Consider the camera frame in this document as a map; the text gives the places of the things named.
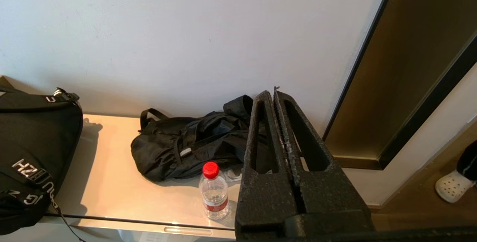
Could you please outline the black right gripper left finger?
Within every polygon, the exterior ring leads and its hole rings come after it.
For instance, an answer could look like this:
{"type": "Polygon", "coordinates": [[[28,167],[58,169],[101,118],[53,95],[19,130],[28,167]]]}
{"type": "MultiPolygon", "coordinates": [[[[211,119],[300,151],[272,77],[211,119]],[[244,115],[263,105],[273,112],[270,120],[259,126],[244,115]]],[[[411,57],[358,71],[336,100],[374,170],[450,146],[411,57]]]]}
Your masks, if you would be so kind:
{"type": "Polygon", "coordinates": [[[252,106],[243,175],[235,213],[239,241],[275,241],[287,236],[285,221],[297,205],[269,91],[252,106]]]}

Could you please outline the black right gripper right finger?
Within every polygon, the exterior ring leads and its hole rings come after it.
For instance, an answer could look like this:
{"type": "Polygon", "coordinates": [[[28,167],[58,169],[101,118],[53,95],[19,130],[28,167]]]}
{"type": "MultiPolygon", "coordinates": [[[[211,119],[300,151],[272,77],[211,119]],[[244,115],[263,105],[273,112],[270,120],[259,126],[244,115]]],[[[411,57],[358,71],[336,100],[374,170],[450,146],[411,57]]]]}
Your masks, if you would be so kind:
{"type": "Polygon", "coordinates": [[[370,232],[371,212],[297,102],[274,90],[297,214],[286,232],[370,232]]]}

